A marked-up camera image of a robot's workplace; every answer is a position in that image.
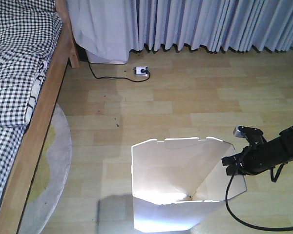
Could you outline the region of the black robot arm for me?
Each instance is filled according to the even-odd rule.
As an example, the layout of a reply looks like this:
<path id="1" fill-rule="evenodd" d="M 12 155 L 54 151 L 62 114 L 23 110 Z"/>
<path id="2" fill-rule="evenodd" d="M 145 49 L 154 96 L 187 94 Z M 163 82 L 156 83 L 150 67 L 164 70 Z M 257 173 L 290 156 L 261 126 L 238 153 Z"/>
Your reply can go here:
<path id="1" fill-rule="evenodd" d="M 273 140 L 266 141 L 258 128 L 237 126 L 233 134 L 244 138 L 249 145 L 242 152 L 222 158 L 227 175 L 254 176 L 293 161 L 293 126 L 281 131 Z"/>

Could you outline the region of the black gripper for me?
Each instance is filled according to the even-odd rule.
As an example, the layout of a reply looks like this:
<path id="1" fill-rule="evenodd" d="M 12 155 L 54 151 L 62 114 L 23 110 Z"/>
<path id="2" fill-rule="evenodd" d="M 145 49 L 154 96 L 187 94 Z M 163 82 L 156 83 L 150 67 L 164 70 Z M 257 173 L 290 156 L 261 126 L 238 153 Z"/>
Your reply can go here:
<path id="1" fill-rule="evenodd" d="M 279 164 L 287 164 L 287 152 L 282 144 L 266 143 L 259 144 L 256 148 L 245 147 L 242 153 L 225 156 L 221 159 L 228 176 L 257 175 Z M 240 165 L 241 170 L 233 165 Z"/>

